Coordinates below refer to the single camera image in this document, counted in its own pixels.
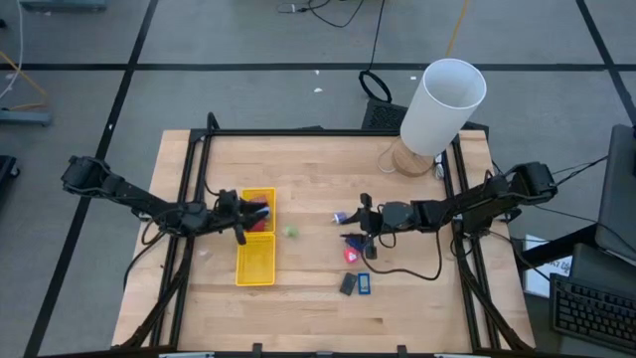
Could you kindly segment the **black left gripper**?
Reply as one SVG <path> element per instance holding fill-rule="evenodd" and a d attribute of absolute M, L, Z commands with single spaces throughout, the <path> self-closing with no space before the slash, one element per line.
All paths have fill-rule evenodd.
<path fill-rule="evenodd" d="M 220 215 L 220 228 L 219 232 L 224 229 L 233 229 L 237 242 L 240 246 L 246 244 L 245 231 L 250 228 L 250 224 L 257 224 L 261 221 L 266 221 L 262 214 L 253 213 L 249 216 L 241 211 L 241 199 L 239 198 L 235 190 L 221 190 L 219 192 L 219 215 Z M 269 211 L 269 205 L 267 202 L 245 202 L 245 209 L 248 212 Z"/>

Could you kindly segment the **small yellow plastic basket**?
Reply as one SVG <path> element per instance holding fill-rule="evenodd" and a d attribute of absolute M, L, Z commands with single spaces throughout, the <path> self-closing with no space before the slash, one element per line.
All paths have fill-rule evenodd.
<path fill-rule="evenodd" d="M 276 192 L 273 187 L 269 188 L 245 188 L 241 191 L 241 197 L 249 201 L 250 198 L 255 196 L 264 195 L 268 199 L 268 205 L 270 208 L 270 218 L 267 225 L 266 233 L 274 233 L 276 228 Z"/>

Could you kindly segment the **black perforated box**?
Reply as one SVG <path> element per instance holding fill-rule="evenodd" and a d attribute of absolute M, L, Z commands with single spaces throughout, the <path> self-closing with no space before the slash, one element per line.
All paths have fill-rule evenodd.
<path fill-rule="evenodd" d="M 399 129 L 406 115 L 405 106 L 370 99 L 362 122 L 363 129 Z"/>

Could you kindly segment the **black floor object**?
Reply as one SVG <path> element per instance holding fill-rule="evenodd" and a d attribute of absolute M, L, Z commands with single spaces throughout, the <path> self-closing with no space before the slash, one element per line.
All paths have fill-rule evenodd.
<path fill-rule="evenodd" d="M 21 174 L 17 158 L 9 155 L 0 155 L 0 196 L 9 188 L 13 179 Z"/>

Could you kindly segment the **grey floor base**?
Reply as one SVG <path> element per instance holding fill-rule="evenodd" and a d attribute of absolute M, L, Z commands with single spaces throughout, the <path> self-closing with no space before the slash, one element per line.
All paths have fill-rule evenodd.
<path fill-rule="evenodd" d="M 52 121 L 52 115 L 49 112 L 0 109 L 0 124 L 33 124 L 49 126 Z"/>
<path fill-rule="evenodd" d="M 104 11 L 106 0 L 19 0 L 20 5 L 32 12 Z"/>

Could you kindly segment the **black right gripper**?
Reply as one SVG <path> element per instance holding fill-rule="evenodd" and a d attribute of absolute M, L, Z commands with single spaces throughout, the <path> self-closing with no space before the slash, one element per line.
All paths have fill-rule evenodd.
<path fill-rule="evenodd" d="M 396 228 L 398 226 L 398 213 L 400 209 L 400 202 L 386 202 L 380 204 L 376 211 L 373 211 L 372 197 L 363 193 L 360 195 L 361 203 L 363 205 L 361 211 L 355 212 L 342 224 L 361 224 L 361 229 L 366 234 L 347 233 L 341 234 L 340 237 L 351 240 L 364 240 L 363 259 L 375 260 L 377 258 L 377 248 L 375 246 L 375 239 L 378 239 L 380 245 L 386 249 L 392 249 L 397 244 Z M 391 234 L 393 236 L 393 243 L 391 245 L 386 244 L 382 235 Z"/>

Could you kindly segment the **white paper sheet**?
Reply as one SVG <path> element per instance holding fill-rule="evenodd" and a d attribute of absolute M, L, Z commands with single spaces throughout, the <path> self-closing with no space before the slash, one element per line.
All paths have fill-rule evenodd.
<path fill-rule="evenodd" d="M 524 292 L 548 298 L 550 296 L 549 277 L 552 273 L 569 276 L 572 256 L 543 264 L 524 272 Z"/>

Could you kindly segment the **black keyboard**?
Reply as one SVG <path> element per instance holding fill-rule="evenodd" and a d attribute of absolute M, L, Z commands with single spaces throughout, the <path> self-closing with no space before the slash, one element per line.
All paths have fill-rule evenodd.
<path fill-rule="evenodd" d="M 551 329 L 636 355 L 636 295 L 552 273 Z"/>

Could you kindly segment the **black aluminium table frame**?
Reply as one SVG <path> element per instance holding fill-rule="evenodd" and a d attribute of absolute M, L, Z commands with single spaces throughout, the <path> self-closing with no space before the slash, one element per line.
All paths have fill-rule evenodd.
<path fill-rule="evenodd" d="M 217 136 L 208 162 L 207 200 L 220 189 L 273 187 L 276 227 L 298 228 L 276 240 L 275 283 L 237 286 L 237 242 L 232 231 L 198 238 L 182 310 L 182 350 L 374 353 L 467 352 L 471 340 L 461 279 L 449 245 L 452 234 L 403 234 L 394 249 L 379 249 L 370 266 L 369 295 L 345 295 L 346 272 L 336 212 L 352 212 L 362 193 L 377 202 L 441 199 L 431 176 L 387 175 L 377 155 L 387 136 L 352 131 L 280 136 Z"/>

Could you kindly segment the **dark grey desk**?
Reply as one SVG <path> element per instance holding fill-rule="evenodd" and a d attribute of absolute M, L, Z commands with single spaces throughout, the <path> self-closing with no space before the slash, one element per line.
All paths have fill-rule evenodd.
<path fill-rule="evenodd" d="M 526 261 L 521 264 L 522 272 L 566 257 L 572 257 L 568 272 L 570 277 L 636 295 L 636 254 L 621 243 L 612 230 L 598 224 L 524 251 Z M 553 331 L 549 323 L 549 300 L 545 297 L 528 293 L 526 304 L 540 351 L 587 357 L 636 358 L 636 353 L 613 350 Z"/>

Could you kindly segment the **long yellow plastic basket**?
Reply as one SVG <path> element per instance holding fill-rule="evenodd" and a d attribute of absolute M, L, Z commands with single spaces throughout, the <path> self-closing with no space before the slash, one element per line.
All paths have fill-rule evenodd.
<path fill-rule="evenodd" d="M 253 233 L 245 236 L 246 244 L 238 246 L 236 285 L 269 286 L 275 283 L 276 236 Z"/>

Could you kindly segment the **white shade wooden base lamp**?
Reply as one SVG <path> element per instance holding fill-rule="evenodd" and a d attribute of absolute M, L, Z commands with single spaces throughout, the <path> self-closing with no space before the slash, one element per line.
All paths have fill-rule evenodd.
<path fill-rule="evenodd" d="M 392 152 L 396 172 L 425 175 L 487 94 L 482 73 L 458 59 L 441 59 L 423 72 Z"/>

